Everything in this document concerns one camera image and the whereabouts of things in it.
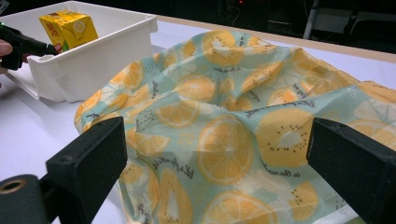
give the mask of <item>kiwi slice print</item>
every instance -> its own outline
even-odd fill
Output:
[[[267,101],[267,105],[282,105],[282,104],[286,104],[286,103],[290,103],[293,101],[298,100],[298,95],[297,93],[295,93],[292,90],[278,90],[273,92],[268,101]]]
[[[305,221],[314,215],[318,207],[318,195],[314,187],[305,181],[291,191],[294,197],[289,200],[294,221]]]
[[[172,169],[161,174],[159,223],[192,223],[192,206],[189,194],[180,184]]]
[[[192,57],[196,53],[196,48],[191,40],[183,46],[182,50],[185,58]]]
[[[204,55],[218,65],[236,65],[244,56],[244,48],[237,47],[229,31],[212,31],[202,38]]]
[[[276,48],[277,46],[271,45],[257,36],[252,36],[247,42],[246,54],[272,54]]]
[[[264,116],[255,132],[262,160],[271,166],[307,164],[313,117],[299,108],[278,109]]]

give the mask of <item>yellow box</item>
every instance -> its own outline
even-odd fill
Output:
[[[86,14],[62,10],[39,19],[59,53],[98,38],[92,19]]]

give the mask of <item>table surface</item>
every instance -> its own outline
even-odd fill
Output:
[[[303,47],[361,81],[373,80],[396,89],[396,56],[392,54],[163,16],[157,20],[159,30],[150,35],[153,53],[208,30],[238,30],[275,45]],[[41,178],[47,172],[45,161],[78,137],[73,120],[80,102],[37,101],[6,76],[0,76],[0,83],[0,180],[24,174]],[[120,198],[113,189],[93,223],[122,222]]]

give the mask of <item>white plastic bin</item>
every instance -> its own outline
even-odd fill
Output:
[[[128,63],[152,54],[149,35],[158,27],[151,14],[68,1],[0,17],[0,22],[50,43],[38,18],[63,9],[90,15],[99,38],[57,56],[29,56],[18,71],[8,70],[7,76],[37,100],[86,100]]]

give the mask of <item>fabric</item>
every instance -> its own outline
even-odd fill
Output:
[[[81,104],[75,124],[82,133],[117,116],[128,222],[313,223],[346,206],[307,164],[315,117],[396,150],[396,91],[237,32],[130,63]]]

